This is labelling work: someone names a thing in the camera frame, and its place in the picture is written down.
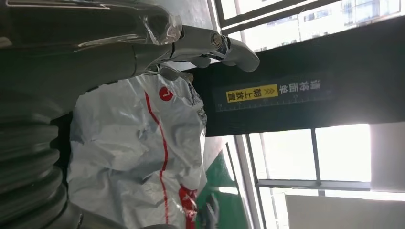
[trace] window frame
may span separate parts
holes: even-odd
[[[282,0],[279,2],[275,2],[271,5],[256,9],[256,10],[252,10],[252,11],[244,13],[244,14],[236,15],[235,17],[231,17],[228,19],[225,19],[221,0],[214,0],[214,3],[215,3],[215,7],[217,9],[218,23],[222,30],[222,34],[229,35],[231,33],[253,28],[253,27],[261,25],[261,24],[266,24],[266,23],[277,21],[279,19],[294,16],[294,15],[297,15],[299,13],[302,13],[302,12],[305,12],[308,10],[316,9],[321,6],[325,6],[325,5],[334,3],[334,2],[338,2],[340,0],[317,0],[315,2],[310,2],[305,5],[301,5],[301,6],[286,10],[286,11],[282,11],[282,12],[279,12],[276,14],[272,14],[272,15],[265,16],[265,17],[254,20],[254,18],[261,17],[263,15],[275,12],[277,10],[284,9],[286,7],[290,7],[290,6],[297,5],[297,4],[302,4],[306,1],[307,0]],[[236,3],[237,3],[237,0],[235,0],[235,7],[236,7],[236,11],[238,12],[239,7],[238,7],[238,4],[236,4]]]
[[[253,160],[253,150],[249,134],[236,135],[234,136],[236,148],[238,151],[239,163],[241,164],[242,173],[244,174],[243,183],[245,186],[249,186],[246,189],[247,199],[249,202],[249,208],[252,213],[259,213],[258,215],[251,214],[253,228],[267,228],[266,219],[263,209],[263,202],[260,194],[260,188],[305,188],[305,189],[316,189],[318,190],[318,196],[325,196],[326,190],[341,190],[341,191],[370,191],[370,182],[359,182],[359,181],[331,181],[322,180],[320,175],[319,157],[318,157],[318,146],[316,139],[315,128],[311,129],[311,140],[314,154],[315,163],[315,173],[316,180],[288,180],[288,179],[258,179],[256,173],[256,166]],[[274,210],[274,217],[277,219],[276,210]]]

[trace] red logo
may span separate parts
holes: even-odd
[[[186,229],[195,229],[193,219],[197,215],[197,190],[190,190],[180,184],[179,197],[184,213],[186,214]]]
[[[167,87],[162,87],[159,91],[159,97],[161,100],[167,102],[173,98],[173,93],[169,91]]]

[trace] wall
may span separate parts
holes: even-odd
[[[405,122],[370,125],[372,190],[405,192]]]
[[[286,196],[289,229],[403,229],[405,202]]]

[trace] yellow sign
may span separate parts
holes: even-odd
[[[277,84],[269,84],[226,92],[228,103],[277,97]]]

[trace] red stripe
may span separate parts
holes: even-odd
[[[150,107],[149,95],[148,95],[148,93],[146,93],[146,91],[145,91],[145,98],[146,98],[146,104],[148,105],[149,114],[150,114],[150,116],[152,116],[153,120],[155,120],[156,124],[159,126],[159,129],[160,129],[160,132],[162,133],[162,138],[163,138],[163,148],[165,150],[165,161],[163,163],[162,169],[159,172],[159,179],[160,179],[160,182],[161,182],[162,187],[163,187],[163,197],[164,197],[164,201],[165,201],[166,224],[169,224],[169,205],[168,205],[168,199],[167,199],[166,186],[164,185],[163,178],[162,178],[163,177],[163,171],[166,170],[167,160],[168,160],[168,157],[169,157],[169,153],[168,153],[168,150],[167,150],[167,142],[166,142],[166,139],[165,139],[164,134],[163,134],[162,125],[160,124],[158,118],[152,112],[152,108]]]

